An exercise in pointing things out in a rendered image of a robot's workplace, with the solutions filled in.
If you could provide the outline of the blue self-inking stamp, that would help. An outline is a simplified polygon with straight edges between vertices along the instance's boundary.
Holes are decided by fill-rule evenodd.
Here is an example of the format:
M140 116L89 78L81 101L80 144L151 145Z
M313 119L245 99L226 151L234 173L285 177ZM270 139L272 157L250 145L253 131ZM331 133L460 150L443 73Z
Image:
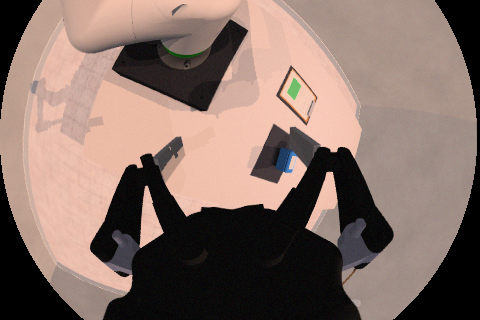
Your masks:
M293 168L296 162L296 154L291 151L290 149L275 147L273 158L271 161L272 166L276 166L275 168L285 172L285 173L292 173Z

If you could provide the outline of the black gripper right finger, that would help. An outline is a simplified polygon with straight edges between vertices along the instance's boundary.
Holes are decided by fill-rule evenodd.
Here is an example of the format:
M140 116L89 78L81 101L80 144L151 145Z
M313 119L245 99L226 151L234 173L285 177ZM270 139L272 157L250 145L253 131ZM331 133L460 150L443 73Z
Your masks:
M375 206L351 151L339 147L337 152L331 152L297 127L290 127L289 147L307 170L275 213L251 236L248 241L250 261L260 268L272 268L281 262L301 227L306 228L326 173L333 172L341 234L337 246L343 258L342 271L364 268L387 247L394 233Z

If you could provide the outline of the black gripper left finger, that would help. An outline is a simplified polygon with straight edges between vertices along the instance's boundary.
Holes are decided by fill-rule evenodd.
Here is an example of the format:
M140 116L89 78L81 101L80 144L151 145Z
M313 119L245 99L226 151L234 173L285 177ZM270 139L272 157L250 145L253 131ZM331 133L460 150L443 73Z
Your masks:
M90 244L91 252L121 277L132 275L132 259L140 249L145 186L149 188L155 213L172 253L188 268L197 269L208 263L210 251L203 237L165 184L184 156L180 136L155 156L151 153L142 155L142 168L137 168L136 164L126 167L105 221Z

